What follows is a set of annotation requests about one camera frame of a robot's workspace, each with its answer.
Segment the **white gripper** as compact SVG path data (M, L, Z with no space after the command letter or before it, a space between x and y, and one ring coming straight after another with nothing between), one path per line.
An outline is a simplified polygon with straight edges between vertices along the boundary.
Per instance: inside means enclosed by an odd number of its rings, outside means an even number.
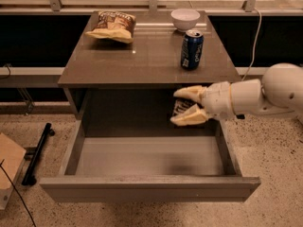
M175 97L201 103L205 111L194 104L184 113L172 116L170 121L177 126L192 126L205 123L208 117L216 120L232 118L234 111L230 86L231 84L225 81L213 83L207 88L196 85L178 89L173 94Z

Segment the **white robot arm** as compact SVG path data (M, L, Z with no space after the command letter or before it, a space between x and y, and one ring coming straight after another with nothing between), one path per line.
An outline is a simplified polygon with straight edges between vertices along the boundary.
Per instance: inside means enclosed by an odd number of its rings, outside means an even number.
M177 126L203 124L213 118L252 114L291 117L303 114L303 68L290 63L269 67L261 79L195 85L173 94L177 103L170 121Z

